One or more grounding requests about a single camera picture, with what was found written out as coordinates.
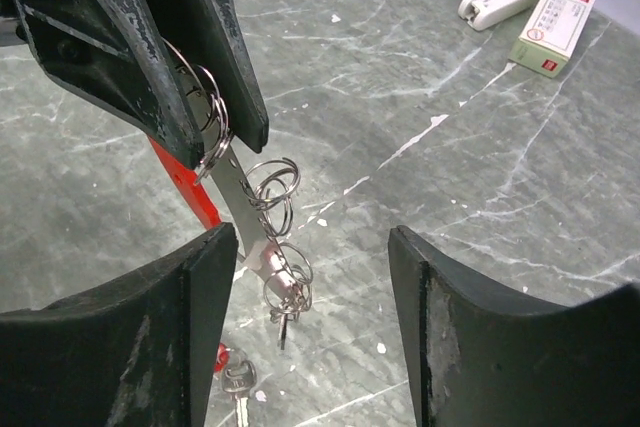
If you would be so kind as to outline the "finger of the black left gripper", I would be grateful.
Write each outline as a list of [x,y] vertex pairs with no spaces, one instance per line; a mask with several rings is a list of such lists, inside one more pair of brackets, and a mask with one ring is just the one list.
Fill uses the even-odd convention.
[[253,152],[268,142],[269,117],[236,15],[234,0],[196,0],[205,65],[230,108],[231,128]]
[[182,165],[204,141],[146,0],[12,0],[26,43],[57,85],[121,118]]

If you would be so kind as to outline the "red handled metal key holder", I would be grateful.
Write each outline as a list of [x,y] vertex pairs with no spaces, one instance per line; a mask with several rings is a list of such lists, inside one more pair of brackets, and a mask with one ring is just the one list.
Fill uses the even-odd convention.
[[314,272],[303,251],[288,241],[294,220],[293,194],[301,173],[295,161],[281,157],[242,168],[231,143],[230,115],[211,72],[190,63],[164,42],[196,116],[206,152],[195,169],[184,167],[152,141],[161,165],[192,212],[210,229],[221,222],[218,209],[202,185],[211,179],[240,234],[241,265],[263,281],[262,296],[271,321],[279,326],[278,347],[285,348],[287,329],[313,302]]

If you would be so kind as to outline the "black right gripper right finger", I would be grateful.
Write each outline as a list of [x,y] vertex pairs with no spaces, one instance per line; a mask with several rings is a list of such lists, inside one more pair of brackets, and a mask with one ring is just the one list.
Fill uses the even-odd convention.
[[635,426],[639,287],[568,307],[501,284],[405,226],[389,268],[419,426]]

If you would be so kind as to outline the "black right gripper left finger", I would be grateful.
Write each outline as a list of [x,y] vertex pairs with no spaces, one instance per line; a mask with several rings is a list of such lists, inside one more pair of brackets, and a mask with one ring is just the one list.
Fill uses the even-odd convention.
[[1,317],[5,426],[201,426],[235,272],[222,223],[40,310]]

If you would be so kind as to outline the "red usb stick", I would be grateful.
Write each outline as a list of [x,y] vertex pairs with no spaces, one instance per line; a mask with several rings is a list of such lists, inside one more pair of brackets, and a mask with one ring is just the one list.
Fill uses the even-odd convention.
[[249,397],[257,382],[254,363],[242,349],[231,348],[220,342],[214,373],[219,378],[222,390],[234,402],[235,425],[250,427]]

